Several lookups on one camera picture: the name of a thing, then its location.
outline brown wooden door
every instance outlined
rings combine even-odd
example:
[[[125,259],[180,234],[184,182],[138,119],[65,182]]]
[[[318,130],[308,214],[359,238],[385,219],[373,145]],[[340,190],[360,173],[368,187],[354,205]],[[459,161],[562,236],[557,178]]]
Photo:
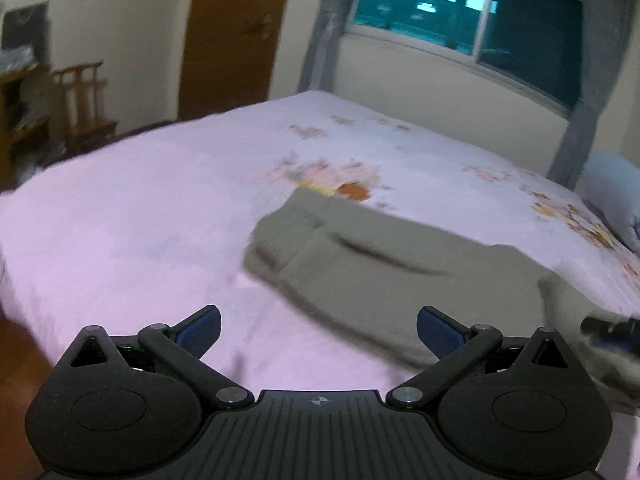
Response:
[[[181,119],[267,99],[286,1],[191,1],[180,81]]]

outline wooden floor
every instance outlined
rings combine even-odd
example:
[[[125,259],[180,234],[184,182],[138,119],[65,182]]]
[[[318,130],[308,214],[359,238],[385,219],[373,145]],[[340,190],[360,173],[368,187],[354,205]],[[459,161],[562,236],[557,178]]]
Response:
[[[0,319],[0,480],[33,480],[42,472],[24,414],[50,370],[29,333]]]

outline bed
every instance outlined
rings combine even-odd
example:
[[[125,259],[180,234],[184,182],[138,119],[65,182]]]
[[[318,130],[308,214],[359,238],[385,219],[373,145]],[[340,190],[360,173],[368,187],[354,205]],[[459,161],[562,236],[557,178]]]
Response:
[[[369,189],[363,206],[515,246],[599,306],[640,312],[640,260],[576,194],[324,92],[126,139],[2,195],[2,309],[54,363],[85,325],[131,334],[216,304],[222,335],[203,361],[253,392],[386,392],[415,370],[350,344],[242,270],[256,222],[296,186],[352,181]],[[606,458],[634,478],[637,420],[615,417]]]

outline wooden chair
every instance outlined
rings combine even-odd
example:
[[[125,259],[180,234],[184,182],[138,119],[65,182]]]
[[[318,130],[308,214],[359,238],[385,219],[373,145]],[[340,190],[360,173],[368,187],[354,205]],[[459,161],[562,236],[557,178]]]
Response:
[[[111,121],[102,116],[98,87],[98,68],[102,62],[85,63],[69,66],[52,72],[54,81],[63,91],[67,115],[69,116],[69,133],[66,139],[67,148],[73,152],[95,149],[115,135],[118,121]],[[84,79],[85,71],[91,70],[92,76]],[[69,96],[75,101],[75,121],[72,120]]]

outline curtain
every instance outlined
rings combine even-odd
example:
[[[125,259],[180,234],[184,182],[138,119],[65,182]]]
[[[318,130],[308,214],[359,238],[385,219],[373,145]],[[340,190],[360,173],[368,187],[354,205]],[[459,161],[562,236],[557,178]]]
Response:
[[[582,79],[549,180],[574,189],[589,157],[598,117],[618,79],[636,0],[582,0]]]
[[[340,37],[353,0],[320,0],[316,25],[302,66],[298,91],[334,89]]]

